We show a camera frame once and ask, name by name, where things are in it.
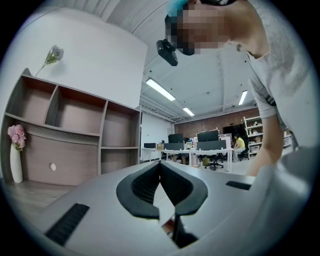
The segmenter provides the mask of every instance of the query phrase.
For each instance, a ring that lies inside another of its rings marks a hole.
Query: floor
[[[292,148],[288,147],[283,150],[282,155],[291,151]],[[216,172],[245,175],[254,158],[255,157],[253,156],[250,160],[243,159],[242,161],[232,163],[231,172],[227,172],[227,163],[224,162],[223,164],[225,167],[223,169],[217,167]],[[20,217],[31,223],[41,210],[74,188],[74,186],[50,185],[30,180],[26,180],[22,183],[12,182],[5,184],[3,187],[7,192],[7,196],[12,203],[12,206],[17,210],[18,214],[20,214]]]

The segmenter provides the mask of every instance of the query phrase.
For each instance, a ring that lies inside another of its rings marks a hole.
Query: ceiling light
[[[240,99],[239,105],[242,105],[242,104],[244,103],[245,98],[246,98],[246,96],[247,96],[247,93],[248,93],[248,91],[247,91],[247,90],[245,90],[245,91],[243,91],[243,92],[242,92],[242,96],[241,96],[241,99]]]
[[[184,109],[183,109],[185,112],[187,112],[190,116],[194,116],[195,114],[194,113],[192,113],[190,110],[189,110],[189,108],[187,108],[187,107],[185,107]]]
[[[176,98],[173,97],[169,92],[167,92],[165,89],[163,89],[157,82],[155,82],[153,79],[149,78],[145,82],[148,86],[151,86],[153,89],[155,89],[157,92],[161,93],[163,96],[165,96],[168,100],[174,101]]]

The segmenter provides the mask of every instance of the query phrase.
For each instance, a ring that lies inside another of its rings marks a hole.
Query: office desk
[[[192,154],[195,155],[202,155],[202,156],[211,156],[216,155],[219,153],[227,153],[228,154],[228,160],[227,160],[227,172],[231,172],[232,170],[232,148],[226,148],[226,149],[215,149],[215,150],[190,150],[190,149],[184,149],[184,150],[167,150],[167,149],[155,149],[155,148],[142,148],[142,150],[149,152],[149,161],[151,161],[151,152],[159,152],[159,159],[161,159],[162,153],[166,153],[166,160],[168,160],[168,154],[189,154],[189,166],[191,166],[191,157]]]

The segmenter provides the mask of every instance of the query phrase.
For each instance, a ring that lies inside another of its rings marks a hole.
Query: white vase
[[[10,149],[10,167],[11,167],[11,172],[12,172],[12,177],[14,182],[21,183],[22,168],[21,168],[20,152],[15,149],[13,144],[11,144],[11,149]]]

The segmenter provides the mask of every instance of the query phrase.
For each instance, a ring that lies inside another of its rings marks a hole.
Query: white shelving unit
[[[262,120],[261,120],[261,117],[260,116],[256,116],[256,117],[251,117],[251,118],[245,118],[243,117],[243,120],[244,120],[244,125],[245,125],[245,131],[246,131],[246,134],[248,136],[248,138],[254,138],[254,137],[257,137],[257,136],[263,136],[264,133],[262,131]],[[253,125],[253,121],[257,121],[258,123],[260,124],[257,124],[257,125]],[[250,130],[253,130],[253,129],[258,129],[258,131],[261,130],[261,132],[259,133],[256,133],[256,134],[250,134]],[[284,138],[288,138],[288,137],[291,137],[291,134],[288,134],[288,135],[285,135]],[[291,141],[290,142],[287,142],[287,143],[284,143],[283,147],[287,147],[287,146],[290,146],[292,143]],[[252,156],[252,155],[255,155],[258,153],[259,150],[257,151],[254,151],[254,152],[251,152],[251,147],[253,146],[261,146],[262,145],[262,142],[256,142],[256,143],[250,143],[249,144],[249,157]]]

